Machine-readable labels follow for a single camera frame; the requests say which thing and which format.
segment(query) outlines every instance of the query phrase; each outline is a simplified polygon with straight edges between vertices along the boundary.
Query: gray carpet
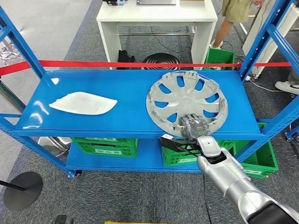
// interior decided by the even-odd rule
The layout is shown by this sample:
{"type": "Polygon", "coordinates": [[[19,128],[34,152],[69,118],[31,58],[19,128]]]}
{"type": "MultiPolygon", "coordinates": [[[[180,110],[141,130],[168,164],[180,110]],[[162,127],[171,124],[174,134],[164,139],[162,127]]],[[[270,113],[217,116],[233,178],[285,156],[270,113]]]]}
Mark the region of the gray carpet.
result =
{"type": "MultiPolygon", "coordinates": [[[[214,3],[218,12],[220,3],[217,0],[214,0],[214,3]]],[[[95,19],[100,4],[99,0],[91,3],[69,48],[66,60],[106,60],[95,19]]],[[[136,28],[122,28],[122,31],[133,29],[136,28]]],[[[149,32],[148,28],[138,29],[149,32]]],[[[174,31],[181,28],[168,29],[174,31]]],[[[288,39],[294,43],[294,38],[297,39],[297,35],[291,34],[288,39]]],[[[236,25],[227,40],[230,41],[236,55],[242,55],[240,46],[244,38],[242,31],[236,25]]],[[[192,41],[190,37],[159,36],[159,39],[175,51],[190,46],[192,41]]],[[[122,44],[130,55],[134,55],[137,61],[142,61],[153,53],[165,52],[174,54],[181,62],[192,62],[189,49],[175,54],[159,45],[153,36],[122,37],[122,44]]],[[[230,49],[231,46],[225,43],[224,48],[230,49]]],[[[276,52],[273,60],[285,61],[279,52],[276,52]]],[[[286,79],[288,71],[289,69],[265,69],[256,83],[273,89],[276,81],[286,79]]],[[[245,86],[257,118],[273,116],[291,100],[287,93],[268,92],[251,83],[245,83],[245,86]]],[[[297,148],[285,142],[282,134],[273,138],[272,143],[279,171],[267,179],[252,181],[265,193],[299,210],[297,148]]],[[[58,214],[72,216],[75,219],[75,224],[102,224],[105,220],[208,223],[203,197],[202,175],[83,172],[79,177],[67,179],[63,173],[26,148],[22,150],[10,179],[24,171],[36,171],[41,174],[44,180],[43,190],[34,204],[22,211],[3,209],[4,205],[1,200],[0,208],[3,209],[1,223],[51,224],[58,214]]],[[[218,193],[210,180],[207,180],[206,190],[213,224],[242,223],[239,215],[229,201],[218,193]]]]}

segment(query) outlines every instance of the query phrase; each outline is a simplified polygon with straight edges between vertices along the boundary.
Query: blue shelf surface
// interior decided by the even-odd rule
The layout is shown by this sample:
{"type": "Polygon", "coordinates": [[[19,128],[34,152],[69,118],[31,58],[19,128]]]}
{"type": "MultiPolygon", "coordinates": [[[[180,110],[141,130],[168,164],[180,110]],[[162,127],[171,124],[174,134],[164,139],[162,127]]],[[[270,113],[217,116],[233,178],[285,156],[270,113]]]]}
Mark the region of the blue shelf surface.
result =
{"type": "MultiPolygon", "coordinates": [[[[159,138],[165,132],[147,114],[146,97],[165,70],[54,70],[47,71],[14,132],[20,136],[159,138]],[[58,81],[54,84],[51,78],[58,81]],[[49,104],[68,93],[83,91],[116,99],[102,115],[79,115],[55,110],[49,104]]],[[[262,136],[236,71],[199,71],[218,83],[227,99],[226,122],[217,139],[255,140],[262,136]]]]}
{"type": "Polygon", "coordinates": [[[66,167],[73,170],[200,173],[196,163],[164,167],[159,140],[139,139],[137,158],[84,154],[72,144],[66,167]]]}

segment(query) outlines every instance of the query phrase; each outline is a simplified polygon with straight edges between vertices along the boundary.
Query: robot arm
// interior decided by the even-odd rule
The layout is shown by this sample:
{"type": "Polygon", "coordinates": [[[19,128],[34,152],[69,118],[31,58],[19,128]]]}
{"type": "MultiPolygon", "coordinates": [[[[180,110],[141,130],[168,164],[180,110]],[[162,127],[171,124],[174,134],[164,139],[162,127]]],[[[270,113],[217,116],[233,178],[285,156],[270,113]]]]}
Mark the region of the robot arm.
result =
{"type": "Polygon", "coordinates": [[[201,136],[198,166],[220,192],[230,200],[247,224],[297,224],[299,214],[267,196],[243,172],[242,167],[211,136],[201,136]]]}
{"type": "Polygon", "coordinates": [[[220,192],[230,200],[246,224],[299,224],[299,214],[266,195],[251,182],[243,168],[225,148],[211,137],[206,121],[196,114],[185,115],[182,135],[191,141],[173,140],[164,135],[164,147],[176,152],[187,151],[220,192]]]}

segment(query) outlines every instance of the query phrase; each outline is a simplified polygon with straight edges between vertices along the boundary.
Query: khaki shorts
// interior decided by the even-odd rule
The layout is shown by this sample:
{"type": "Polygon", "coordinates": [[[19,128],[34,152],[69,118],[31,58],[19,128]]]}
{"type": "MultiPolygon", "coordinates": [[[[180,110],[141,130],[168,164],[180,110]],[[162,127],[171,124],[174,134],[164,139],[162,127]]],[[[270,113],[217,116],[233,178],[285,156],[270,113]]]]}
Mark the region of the khaki shorts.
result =
{"type": "Polygon", "coordinates": [[[223,0],[222,15],[230,22],[245,22],[248,19],[251,0],[223,0]]]}

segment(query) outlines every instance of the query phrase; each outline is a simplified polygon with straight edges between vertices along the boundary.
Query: blue metal shelf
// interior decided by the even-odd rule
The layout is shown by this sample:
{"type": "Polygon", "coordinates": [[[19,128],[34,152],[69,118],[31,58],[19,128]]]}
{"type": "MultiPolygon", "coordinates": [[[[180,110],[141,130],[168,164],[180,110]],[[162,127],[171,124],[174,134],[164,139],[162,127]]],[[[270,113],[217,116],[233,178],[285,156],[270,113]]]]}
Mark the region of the blue metal shelf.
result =
{"type": "MultiPolygon", "coordinates": [[[[243,161],[299,117],[296,97],[262,130],[259,130],[242,86],[266,44],[273,38],[299,75],[299,57],[277,31],[292,0],[276,0],[238,71],[199,71],[218,83],[228,101],[226,122],[213,134],[216,139],[251,140],[236,159],[243,161]]],[[[0,6],[0,38],[8,35],[41,79],[16,126],[0,114],[0,130],[47,161],[74,177],[76,170],[153,172],[199,172],[196,164],[165,168],[157,138],[165,132],[155,125],[146,110],[147,91],[165,74],[162,70],[54,70],[46,71],[0,6]],[[57,84],[51,81],[58,78],[57,84]],[[98,116],[76,115],[50,108],[57,98],[75,91],[117,99],[111,111],[98,116]],[[63,163],[28,136],[139,138],[136,159],[82,154],[72,145],[63,163]]]]}
{"type": "MultiPolygon", "coordinates": [[[[21,136],[159,138],[165,132],[147,114],[150,88],[167,71],[157,70],[57,70],[47,72],[35,89],[14,133],[21,136]],[[58,78],[54,85],[51,79],[58,78]],[[68,93],[83,91],[116,99],[102,115],[79,115],[49,107],[68,93]]],[[[258,128],[236,71],[200,71],[218,83],[228,102],[226,122],[214,134],[217,139],[259,139],[258,128]]]]}
{"type": "Polygon", "coordinates": [[[164,167],[158,139],[139,139],[137,158],[84,154],[72,144],[66,167],[74,170],[200,173],[197,164],[164,167]]]}

